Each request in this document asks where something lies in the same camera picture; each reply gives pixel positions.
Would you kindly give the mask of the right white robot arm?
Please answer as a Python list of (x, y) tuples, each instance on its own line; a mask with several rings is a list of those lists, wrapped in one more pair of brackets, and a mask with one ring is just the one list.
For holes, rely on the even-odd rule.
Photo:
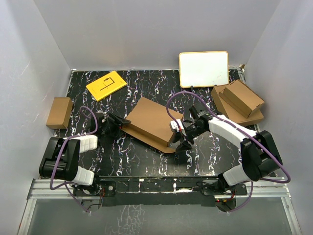
[(173, 142), (180, 142), (176, 152), (192, 149), (194, 138), (204, 132), (217, 134), (235, 145), (242, 156), (241, 164), (218, 175), (217, 181), (204, 183), (210, 191), (230, 194), (237, 184), (259, 181), (282, 166), (282, 160), (272, 135), (268, 131), (246, 129), (219, 113), (212, 114), (202, 106), (189, 109), (192, 120), (170, 121), (174, 133)]

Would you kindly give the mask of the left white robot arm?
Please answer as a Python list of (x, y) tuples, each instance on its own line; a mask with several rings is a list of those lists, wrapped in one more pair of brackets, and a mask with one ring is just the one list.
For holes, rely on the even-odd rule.
[(47, 144), (39, 174), (43, 178), (63, 180), (75, 185), (89, 195), (100, 192), (101, 183), (98, 176), (91, 170), (79, 166), (79, 156), (100, 145), (100, 139), (116, 138), (122, 128), (131, 123), (111, 112), (96, 113), (88, 121), (88, 130), (91, 134), (83, 133), (74, 138), (51, 137)]

